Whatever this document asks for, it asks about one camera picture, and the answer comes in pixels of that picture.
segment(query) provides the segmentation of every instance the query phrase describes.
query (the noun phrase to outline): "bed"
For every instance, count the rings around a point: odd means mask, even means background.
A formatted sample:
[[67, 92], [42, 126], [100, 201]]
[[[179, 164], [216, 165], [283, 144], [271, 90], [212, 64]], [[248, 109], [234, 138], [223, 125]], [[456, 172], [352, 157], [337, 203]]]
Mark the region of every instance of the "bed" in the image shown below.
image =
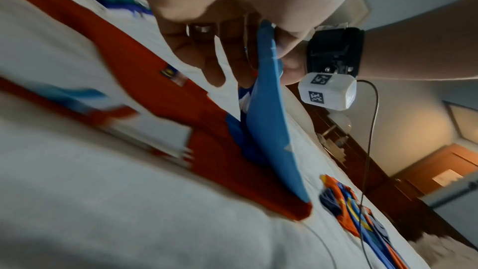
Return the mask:
[[[223, 109], [239, 115], [237, 83], [224, 54], [219, 62], [227, 81], [213, 88], [198, 70], [171, 54], [153, 23], [105, 18], [208, 90]], [[300, 102], [285, 87], [282, 94], [293, 150], [314, 207], [301, 222], [108, 134], [1, 94], [0, 264], [368, 268], [360, 241], [320, 204], [319, 175], [336, 178], [356, 194], [360, 191], [320, 146]], [[385, 216], [367, 199], [364, 204], [385, 226], [411, 269], [429, 268]], [[374, 268], [384, 268], [368, 246], [366, 252]]]

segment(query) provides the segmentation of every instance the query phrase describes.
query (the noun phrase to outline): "blue plastic piece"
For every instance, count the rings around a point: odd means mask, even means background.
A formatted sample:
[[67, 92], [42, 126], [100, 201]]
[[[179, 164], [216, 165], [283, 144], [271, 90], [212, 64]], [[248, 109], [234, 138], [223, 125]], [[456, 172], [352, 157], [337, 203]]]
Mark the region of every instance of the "blue plastic piece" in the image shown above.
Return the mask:
[[274, 28], [268, 21], [263, 21], [257, 32], [257, 51], [259, 75], [251, 94], [246, 117], [247, 128], [282, 183], [302, 201], [309, 202], [309, 195], [290, 148], [279, 82], [283, 64], [281, 60], [277, 60]]

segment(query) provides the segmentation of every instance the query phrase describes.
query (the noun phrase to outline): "white fabric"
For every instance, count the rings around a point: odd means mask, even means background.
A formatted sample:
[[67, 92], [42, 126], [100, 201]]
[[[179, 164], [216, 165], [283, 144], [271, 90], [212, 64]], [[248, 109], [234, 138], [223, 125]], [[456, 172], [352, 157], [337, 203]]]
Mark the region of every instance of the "white fabric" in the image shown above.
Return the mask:
[[[42, 23], [39, 12], [33, 17], [38, 22], [25, 14], [6, 18], [17, 11], [9, 11], [15, 6], [0, 2], [0, 20], [7, 20], [0, 23], [0, 51], [15, 36], [14, 30], [19, 39], [28, 38], [23, 42], [31, 42], [24, 53], [13, 50], [24, 67], [18, 70], [41, 67], [43, 63], [35, 57], [39, 52], [30, 52], [38, 48], [56, 58], [51, 63], [59, 70], [69, 71], [68, 64], [85, 68], [85, 63], [91, 63], [95, 74], [87, 74], [88, 81], [101, 77], [111, 93], [142, 109], [114, 88], [116, 82], [100, 65], [91, 42], [60, 24], [48, 27], [49, 34], [42, 32], [48, 25]], [[25, 7], [23, 0], [17, 4]], [[12, 30], [6, 36], [8, 28]], [[237, 107], [233, 88], [215, 93]], [[293, 150], [314, 204], [311, 217], [301, 223], [17, 98], [0, 95], [0, 108], [3, 268], [368, 268], [359, 240], [321, 206], [319, 175], [335, 177], [357, 194], [358, 189], [290, 116]], [[365, 205], [385, 226], [410, 268], [428, 268], [366, 199]], [[374, 268], [384, 268], [368, 246], [366, 251]]]
[[478, 251], [450, 237], [424, 233], [410, 245], [432, 269], [478, 269]]

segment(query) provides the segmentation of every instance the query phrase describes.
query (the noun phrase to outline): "ring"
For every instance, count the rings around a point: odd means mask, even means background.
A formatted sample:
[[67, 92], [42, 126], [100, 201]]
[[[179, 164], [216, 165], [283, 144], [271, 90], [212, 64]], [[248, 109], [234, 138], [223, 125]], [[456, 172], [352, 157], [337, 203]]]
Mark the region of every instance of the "ring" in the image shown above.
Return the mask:
[[212, 25], [193, 25], [193, 29], [196, 31], [196, 32], [200, 32], [200, 33], [209, 33], [211, 31], [213, 31], [213, 26]]

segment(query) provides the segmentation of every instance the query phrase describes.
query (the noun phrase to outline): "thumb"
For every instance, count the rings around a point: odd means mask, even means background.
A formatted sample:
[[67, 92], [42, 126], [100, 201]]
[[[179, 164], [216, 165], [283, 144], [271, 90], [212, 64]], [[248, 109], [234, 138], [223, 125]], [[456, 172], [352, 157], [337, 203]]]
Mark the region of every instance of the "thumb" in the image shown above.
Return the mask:
[[276, 26], [274, 39], [277, 58], [282, 58], [288, 52], [290, 52], [297, 44], [299, 44], [299, 42], [305, 38], [305, 36], [307, 36], [308, 33], [309, 30], [302, 32], [288, 32]]

